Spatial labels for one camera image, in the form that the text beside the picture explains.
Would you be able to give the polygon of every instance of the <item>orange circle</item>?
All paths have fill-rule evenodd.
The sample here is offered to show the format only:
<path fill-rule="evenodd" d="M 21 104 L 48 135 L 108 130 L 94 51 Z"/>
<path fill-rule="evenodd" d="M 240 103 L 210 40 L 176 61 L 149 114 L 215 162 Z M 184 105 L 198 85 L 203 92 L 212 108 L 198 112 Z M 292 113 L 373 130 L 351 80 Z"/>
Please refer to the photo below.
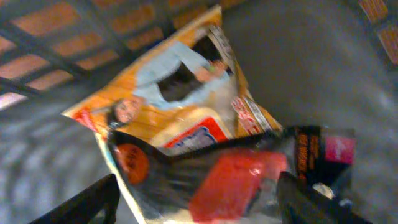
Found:
<path fill-rule="evenodd" d="M 116 150 L 116 157 L 130 184 L 141 183 L 149 172 L 149 160 L 145 153 L 133 144 L 122 144 Z"/>

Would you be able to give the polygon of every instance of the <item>pink square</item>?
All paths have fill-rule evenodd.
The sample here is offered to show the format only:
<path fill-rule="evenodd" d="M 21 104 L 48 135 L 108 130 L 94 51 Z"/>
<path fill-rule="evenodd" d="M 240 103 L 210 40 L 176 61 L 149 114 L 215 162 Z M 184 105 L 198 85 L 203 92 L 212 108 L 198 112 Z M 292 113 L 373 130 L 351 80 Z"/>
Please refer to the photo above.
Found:
<path fill-rule="evenodd" d="M 327 136 L 325 159 L 332 162 L 352 164 L 354 162 L 354 149 L 355 139 Z"/>

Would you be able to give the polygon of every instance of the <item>gray surface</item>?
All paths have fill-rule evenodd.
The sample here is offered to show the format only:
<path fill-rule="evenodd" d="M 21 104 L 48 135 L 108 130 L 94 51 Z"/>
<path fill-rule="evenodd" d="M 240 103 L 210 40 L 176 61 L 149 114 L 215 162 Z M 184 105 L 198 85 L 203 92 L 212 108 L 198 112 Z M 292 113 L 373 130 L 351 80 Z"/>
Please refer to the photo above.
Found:
<path fill-rule="evenodd" d="M 352 13 L 334 1 L 251 1 L 224 28 L 254 98 L 283 125 L 356 128 L 356 211 L 397 222 L 397 98 Z M 0 112 L 1 223 L 29 222 L 109 172 L 91 131 L 59 113 L 120 69 Z M 135 222 L 123 199 L 117 219 Z"/>

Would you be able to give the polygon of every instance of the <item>light blue shirt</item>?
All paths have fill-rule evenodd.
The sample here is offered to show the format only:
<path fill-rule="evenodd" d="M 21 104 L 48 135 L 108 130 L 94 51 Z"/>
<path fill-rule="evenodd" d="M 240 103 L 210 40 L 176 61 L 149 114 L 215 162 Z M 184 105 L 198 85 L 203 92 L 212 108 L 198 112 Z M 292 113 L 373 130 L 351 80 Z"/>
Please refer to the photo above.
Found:
<path fill-rule="evenodd" d="M 146 104 L 154 105 L 161 110 L 168 110 L 204 102 L 209 93 L 229 80 L 224 72 L 221 78 L 204 83 L 199 89 L 193 90 L 180 101 L 167 102 L 164 100 L 157 82 L 167 78 L 178 70 L 183 63 L 192 73 L 200 67 L 209 66 L 209 62 L 181 42 L 176 42 L 167 50 L 147 62 L 136 73 L 136 89 L 132 94 L 146 99 Z"/>

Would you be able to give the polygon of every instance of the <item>pink patch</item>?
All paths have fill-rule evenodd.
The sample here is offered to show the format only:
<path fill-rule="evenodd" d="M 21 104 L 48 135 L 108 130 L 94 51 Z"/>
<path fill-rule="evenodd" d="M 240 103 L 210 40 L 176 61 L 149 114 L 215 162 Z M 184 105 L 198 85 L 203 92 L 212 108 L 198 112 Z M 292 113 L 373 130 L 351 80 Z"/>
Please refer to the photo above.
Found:
<path fill-rule="evenodd" d="M 327 136 L 325 159 L 332 162 L 352 164 L 354 162 L 354 148 L 354 139 L 340 136 Z"/>

